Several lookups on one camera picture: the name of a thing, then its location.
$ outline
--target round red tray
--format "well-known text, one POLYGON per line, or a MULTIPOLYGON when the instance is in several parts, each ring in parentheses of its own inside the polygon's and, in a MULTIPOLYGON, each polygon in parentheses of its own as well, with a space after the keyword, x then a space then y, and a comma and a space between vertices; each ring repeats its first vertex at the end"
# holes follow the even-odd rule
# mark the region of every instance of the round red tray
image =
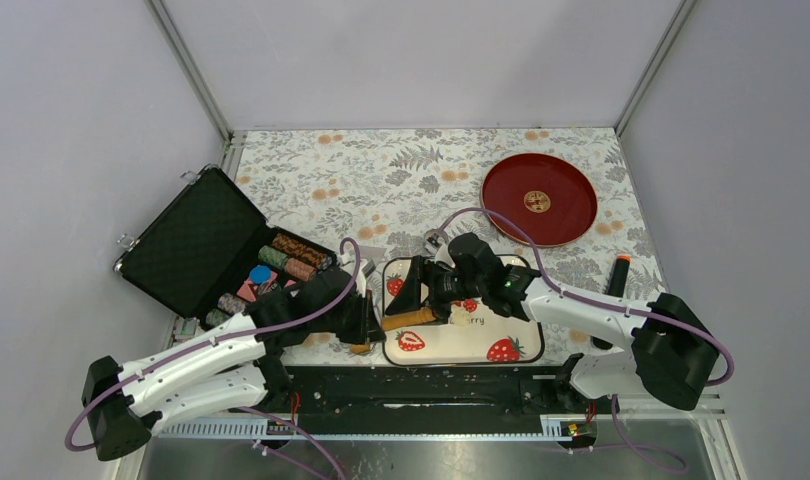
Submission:
MULTIPOLYGON (((596 218, 596 192, 576 167, 539 153, 508 157, 482 183, 482 205, 520 227, 539 247, 557 247, 581 237, 596 218)), ((496 227, 523 242, 505 222, 496 227)))

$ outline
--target blue round object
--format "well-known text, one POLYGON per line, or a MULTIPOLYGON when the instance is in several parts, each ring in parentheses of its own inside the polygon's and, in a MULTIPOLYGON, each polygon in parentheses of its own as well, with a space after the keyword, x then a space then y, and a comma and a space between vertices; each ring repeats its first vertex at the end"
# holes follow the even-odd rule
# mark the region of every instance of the blue round object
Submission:
POLYGON ((249 272, 249 280, 252 280, 252 283, 260 285, 262 283, 266 283, 267 280, 270 279, 270 275, 272 275, 272 271, 269 268, 258 265, 257 267, 253 268, 251 272, 249 272))

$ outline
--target reflective surface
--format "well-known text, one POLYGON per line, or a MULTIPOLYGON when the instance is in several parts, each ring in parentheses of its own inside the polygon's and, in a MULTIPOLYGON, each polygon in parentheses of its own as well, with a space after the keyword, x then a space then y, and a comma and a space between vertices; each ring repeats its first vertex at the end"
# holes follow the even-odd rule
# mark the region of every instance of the reflective surface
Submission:
MULTIPOLYGON (((699 431, 687 420, 631 421, 636 443, 674 450, 690 464, 678 478, 708 479, 713 473, 699 431)), ((610 419, 599 421, 597 444, 618 443, 610 419)), ((149 444, 140 480, 313 479, 289 463, 262 457, 251 442, 154 439, 149 444)), ((669 479, 628 449, 568 455, 545 442, 328 442, 350 479, 493 480, 493 479, 669 479)), ((325 458, 306 441, 287 444, 281 452, 334 478, 325 458)), ((657 461, 676 467, 667 458, 657 461)))

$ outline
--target gold emblem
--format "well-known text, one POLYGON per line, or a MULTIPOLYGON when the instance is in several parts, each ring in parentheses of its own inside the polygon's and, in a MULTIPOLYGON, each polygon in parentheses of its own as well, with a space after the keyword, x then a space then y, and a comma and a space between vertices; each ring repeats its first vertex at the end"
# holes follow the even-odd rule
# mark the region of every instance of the gold emblem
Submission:
POLYGON ((540 190, 532 190, 523 197, 523 204, 535 213, 543 213, 549 210, 552 201, 540 190))

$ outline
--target white wall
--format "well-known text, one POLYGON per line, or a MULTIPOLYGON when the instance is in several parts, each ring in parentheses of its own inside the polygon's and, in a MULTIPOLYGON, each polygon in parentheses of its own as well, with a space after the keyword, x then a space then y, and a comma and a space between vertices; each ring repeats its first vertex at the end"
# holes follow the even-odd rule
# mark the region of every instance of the white wall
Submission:
POLYGON ((142 2, 0 2, 0 479, 104 474, 63 443, 87 366, 153 352, 170 319, 111 273, 114 241, 218 153, 142 2))
POLYGON ((810 478, 810 0, 700 2, 624 145, 749 478, 810 478))
POLYGON ((237 129, 611 126, 679 0, 167 0, 237 129))

